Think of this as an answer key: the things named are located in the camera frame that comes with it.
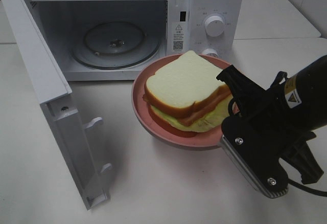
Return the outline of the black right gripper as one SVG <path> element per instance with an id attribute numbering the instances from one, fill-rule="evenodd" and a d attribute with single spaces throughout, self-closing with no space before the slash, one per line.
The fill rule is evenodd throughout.
<path id="1" fill-rule="evenodd" d="M 323 170 L 307 141 L 316 137 L 312 129 L 300 129 L 290 117 L 277 94 L 279 85 L 264 90 L 234 65 L 218 76 L 233 94 L 229 116 L 222 122 L 222 145 L 230 155 L 245 163 L 277 163 L 283 159 L 301 176 L 304 185 L 317 183 Z"/>

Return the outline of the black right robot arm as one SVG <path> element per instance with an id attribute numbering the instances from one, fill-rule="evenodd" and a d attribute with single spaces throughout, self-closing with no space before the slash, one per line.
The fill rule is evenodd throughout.
<path id="1" fill-rule="evenodd" d="M 268 178 L 285 184 L 283 159 L 301 175 L 303 184 L 319 181 L 323 170 L 308 140 L 326 126 L 326 57 L 322 56 L 292 77 L 279 72 L 268 89 L 233 65 L 218 76 L 232 93 L 239 111 L 223 120 L 224 137 L 262 183 Z"/>

